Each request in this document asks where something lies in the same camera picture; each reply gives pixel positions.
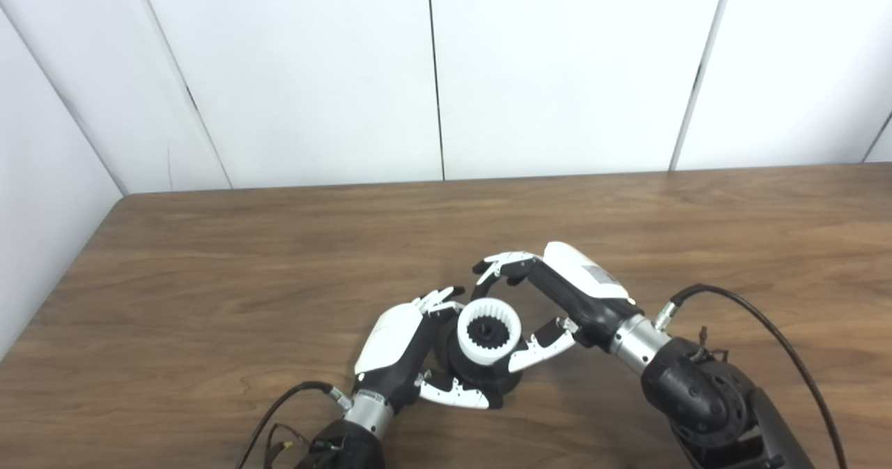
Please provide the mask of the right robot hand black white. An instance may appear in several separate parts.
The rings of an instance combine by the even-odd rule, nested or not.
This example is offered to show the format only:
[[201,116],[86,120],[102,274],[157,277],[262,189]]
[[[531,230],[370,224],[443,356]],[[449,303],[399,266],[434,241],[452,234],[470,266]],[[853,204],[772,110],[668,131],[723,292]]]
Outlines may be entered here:
[[551,241],[544,253],[507,251],[484,257],[472,267],[478,275],[472,300],[487,296],[499,279],[516,286],[527,281],[566,313],[533,332],[507,357],[497,359],[497,375],[518,373],[580,344],[598,346],[642,374],[666,338],[660,335],[627,290],[575,247]]

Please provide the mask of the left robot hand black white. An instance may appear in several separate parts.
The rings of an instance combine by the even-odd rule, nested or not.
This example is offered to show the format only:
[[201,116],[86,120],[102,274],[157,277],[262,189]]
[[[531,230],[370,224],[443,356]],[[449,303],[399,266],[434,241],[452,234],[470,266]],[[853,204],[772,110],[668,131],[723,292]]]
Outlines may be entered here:
[[434,289],[383,312],[354,364],[353,393],[366,390],[382,396],[395,414],[418,399],[455,408],[501,409],[500,394],[424,368],[440,327],[464,309],[456,301],[463,293],[461,286]]

